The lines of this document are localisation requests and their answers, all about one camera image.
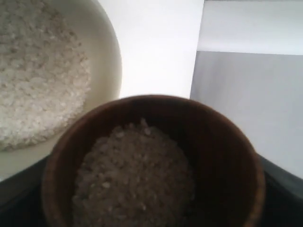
white rice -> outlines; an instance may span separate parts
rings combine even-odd
[[[83,111],[89,61],[45,2],[0,0],[0,151],[45,141]]]

brown bowl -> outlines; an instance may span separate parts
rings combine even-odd
[[[223,115],[198,102],[172,96],[135,96],[90,111],[54,147],[42,185],[50,227],[72,226],[76,172],[95,140],[109,135],[115,126],[139,122],[142,117],[175,139],[195,170],[197,218],[189,226],[200,226],[205,220],[216,227],[256,226],[265,180],[245,135]]]

bowl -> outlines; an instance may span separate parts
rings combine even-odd
[[[119,97],[122,63],[115,31],[106,12],[97,0],[48,0],[58,9],[78,35],[91,63],[91,91],[82,115],[102,103]],[[10,184],[10,179],[49,155],[62,133],[34,146],[0,152],[0,205],[5,204],[40,181],[39,172],[24,175],[22,183]]]
[[[198,102],[172,96],[134,96],[101,105],[71,126],[47,160],[43,209],[50,227],[71,227],[71,197],[83,157],[95,140],[144,117],[176,140],[195,171],[196,218],[189,226],[253,227],[265,197],[260,160],[226,117]]]

uncooked rice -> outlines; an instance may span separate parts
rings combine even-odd
[[[89,61],[49,0],[0,0],[0,151],[45,141],[82,111]]]
[[[98,139],[75,184],[74,227],[182,226],[195,186],[177,143],[145,120]]]

white bowl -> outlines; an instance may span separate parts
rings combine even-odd
[[[83,114],[96,106],[118,98],[121,87],[121,55],[114,29],[96,0],[52,0],[82,40],[91,61],[91,92]],[[45,158],[63,132],[46,142],[25,149],[0,152],[0,190],[5,179],[22,172]],[[26,182],[17,191],[27,188]],[[1,196],[8,200],[12,194]]]

